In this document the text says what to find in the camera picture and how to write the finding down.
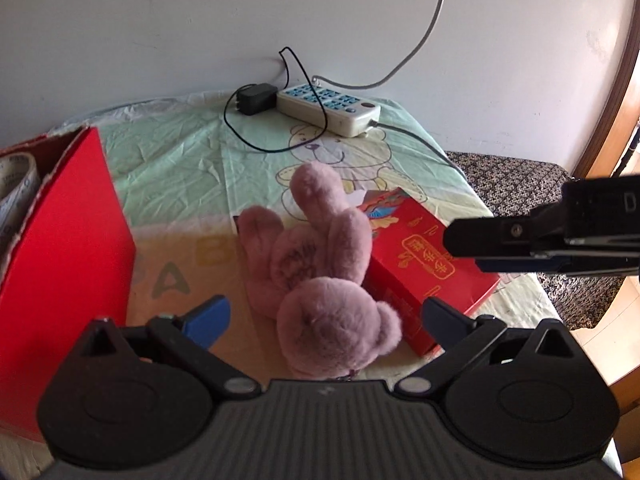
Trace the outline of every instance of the pink plush toy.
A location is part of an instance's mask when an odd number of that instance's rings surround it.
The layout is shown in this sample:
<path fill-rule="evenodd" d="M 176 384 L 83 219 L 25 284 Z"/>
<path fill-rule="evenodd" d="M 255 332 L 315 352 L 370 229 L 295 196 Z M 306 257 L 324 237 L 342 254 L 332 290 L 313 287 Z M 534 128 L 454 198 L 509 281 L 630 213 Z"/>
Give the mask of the pink plush toy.
<path fill-rule="evenodd" d="M 276 320 L 296 377 L 353 375 L 402 337 L 398 314 L 360 286 L 371 256 L 369 219 L 349 207 L 340 176 L 320 162 L 300 166 L 290 189 L 308 224 L 285 230 L 261 206 L 238 218 L 249 303 Z"/>

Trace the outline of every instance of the red open box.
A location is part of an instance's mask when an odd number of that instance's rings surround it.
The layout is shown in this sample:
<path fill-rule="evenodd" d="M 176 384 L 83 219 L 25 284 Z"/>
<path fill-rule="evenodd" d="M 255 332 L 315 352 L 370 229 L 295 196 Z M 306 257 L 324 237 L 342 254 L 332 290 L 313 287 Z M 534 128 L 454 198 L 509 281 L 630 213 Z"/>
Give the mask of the red open box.
<path fill-rule="evenodd" d="M 0 428 L 39 440 L 38 400 L 86 324 L 125 322 L 135 245 L 96 128 L 0 156 L 16 152 L 42 186 L 0 268 Z"/>
<path fill-rule="evenodd" d="M 498 284 L 471 258 L 444 248 L 445 226 L 402 189 L 376 194 L 360 208 L 373 229 L 373 250 L 362 286 L 400 315 L 402 335 L 423 356 L 436 345 L 422 328 L 422 304 L 434 296 L 470 316 Z"/>

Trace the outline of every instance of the teddy bear print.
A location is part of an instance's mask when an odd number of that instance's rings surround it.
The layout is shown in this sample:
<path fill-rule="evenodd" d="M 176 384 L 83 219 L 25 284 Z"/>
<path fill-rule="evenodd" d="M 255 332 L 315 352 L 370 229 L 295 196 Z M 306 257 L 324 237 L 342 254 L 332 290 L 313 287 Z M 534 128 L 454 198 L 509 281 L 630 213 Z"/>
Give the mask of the teddy bear print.
<path fill-rule="evenodd" d="M 299 124 L 290 133 L 289 146 L 294 146 L 312 139 L 320 130 L 316 126 Z M 365 137 L 351 139 L 327 132 L 318 140 L 295 148 L 291 153 L 300 163 L 317 160 L 333 168 L 340 175 L 347 193 L 356 189 L 384 191 L 401 187 L 418 202 L 425 202 L 427 197 L 420 186 L 393 167 L 391 148 L 385 138 L 386 133 L 379 128 L 369 130 Z M 284 209 L 294 218 L 303 219 L 289 190 L 291 177 L 299 166 L 296 164 L 280 170 L 276 180 L 287 188 L 282 194 Z"/>

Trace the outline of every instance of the tape roll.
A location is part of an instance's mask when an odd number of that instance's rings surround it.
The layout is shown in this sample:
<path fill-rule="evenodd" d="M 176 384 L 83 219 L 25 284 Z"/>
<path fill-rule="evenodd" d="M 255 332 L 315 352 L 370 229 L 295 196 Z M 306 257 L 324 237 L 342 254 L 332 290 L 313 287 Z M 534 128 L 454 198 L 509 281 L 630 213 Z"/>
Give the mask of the tape roll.
<path fill-rule="evenodd" d="M 31 153 L 0 158 L 0 257 L 20 230 L 39 188 L 38 168 Z"/>

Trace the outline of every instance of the red box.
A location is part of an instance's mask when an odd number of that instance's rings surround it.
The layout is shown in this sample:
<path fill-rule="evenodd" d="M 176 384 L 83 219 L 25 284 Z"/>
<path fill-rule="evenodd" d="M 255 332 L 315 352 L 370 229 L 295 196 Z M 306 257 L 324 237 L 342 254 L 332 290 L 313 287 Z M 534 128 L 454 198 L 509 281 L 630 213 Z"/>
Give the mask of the red box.
<path fill-rule="evenodd" d="M 98 131 L 41 136 L 42 186 L 0 269 L 0 428 L 40 440 L 38 400 L 95 317 L 126 319 L 135 245 Z"/>
<path fill-rule="evenodd" d="M 453 258 L 442 245 L 445 226 L 402 189 L 365 202 L 360 209 L 373 229 L 373 252 L 362 286 L 386 301 L 402 319 L 402 334 L 425 355 L 435 341 L 422 329 L 422 302 L 437 296 L 471 314 L 498 284 L 470 258 Z"/>

